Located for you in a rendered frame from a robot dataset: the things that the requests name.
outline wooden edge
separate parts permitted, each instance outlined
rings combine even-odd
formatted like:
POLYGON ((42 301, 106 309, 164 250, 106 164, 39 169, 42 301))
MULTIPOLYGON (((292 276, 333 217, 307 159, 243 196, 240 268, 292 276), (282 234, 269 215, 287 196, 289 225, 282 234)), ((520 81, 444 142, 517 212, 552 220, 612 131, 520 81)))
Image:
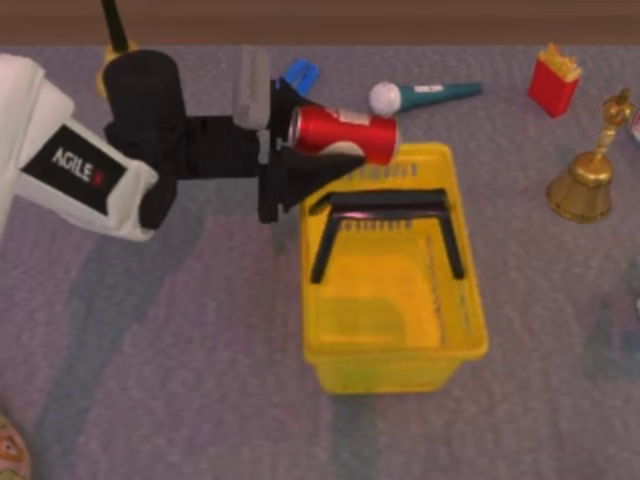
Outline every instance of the wooden edge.
MULTIPOLYGON (((639 45, 640 15, 598 18, 141 18, 125 26, 140 45, 639 45)), ((98 14, 58 18, 0 14, 0 44, 91 45, 107 42, 98 14)))

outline bell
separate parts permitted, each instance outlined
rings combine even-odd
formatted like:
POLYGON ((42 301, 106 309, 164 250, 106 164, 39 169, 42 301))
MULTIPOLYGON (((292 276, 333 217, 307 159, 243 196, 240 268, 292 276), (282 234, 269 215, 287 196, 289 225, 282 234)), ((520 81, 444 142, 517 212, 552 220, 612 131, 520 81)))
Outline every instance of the bell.
POLYGON ((624 125, 633 110, 630 91, 623 89, 604 103, 605 127, 592 152, 578 154, 569 167, 547 186, 547 202, 558 215, 576 223, 593 223, 611 211, 613 166, 606 155, 616 129, 624 125))

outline teal microphone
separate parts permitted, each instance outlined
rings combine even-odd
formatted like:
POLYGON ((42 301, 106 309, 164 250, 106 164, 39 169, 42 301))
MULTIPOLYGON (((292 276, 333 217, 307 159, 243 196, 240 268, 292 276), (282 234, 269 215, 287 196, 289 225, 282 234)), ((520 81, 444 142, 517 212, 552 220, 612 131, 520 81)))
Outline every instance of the teal microphone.
POLYGON ((376 115, 391 117, 417 107, 472 97, 482 93, 481 83, 396 85, 380 82, 369 92, 369 106, 376 115))

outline yellow plastic container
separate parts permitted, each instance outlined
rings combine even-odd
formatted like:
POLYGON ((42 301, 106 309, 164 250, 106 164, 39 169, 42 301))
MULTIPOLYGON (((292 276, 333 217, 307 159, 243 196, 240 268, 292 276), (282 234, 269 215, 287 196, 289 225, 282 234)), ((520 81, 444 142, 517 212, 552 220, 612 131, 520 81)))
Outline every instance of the yellow plastic container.
POLYGON ((433 391, 462 362, 486 353, 476 272, 446 145, 402 145, 389 166, 362 167, 312 195, 300 217, 304 353, 326 391, 433 391), (324 274, 312 281, 331 211, 312 207, 327 194, 436 189, 448 197, 461 278, 453 273, 437 218, 356 214, 342 219, 324 274))

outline bin handle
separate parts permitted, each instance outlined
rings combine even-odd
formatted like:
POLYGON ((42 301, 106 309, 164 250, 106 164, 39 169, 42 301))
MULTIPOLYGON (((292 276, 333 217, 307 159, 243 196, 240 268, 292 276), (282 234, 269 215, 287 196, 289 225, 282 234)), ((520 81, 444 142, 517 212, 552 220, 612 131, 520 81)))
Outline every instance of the bin handle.
POLYGON ((330 208, 320 245, 311 269, 311 283, 322 281, 343 220, 410 220, 437 218, 444 238, 451 272, 464 279, 462 257, 451 221, 449 199, 444 189, 433 190, 359 190, 331 192, 309 208, 317 215, 330 208))

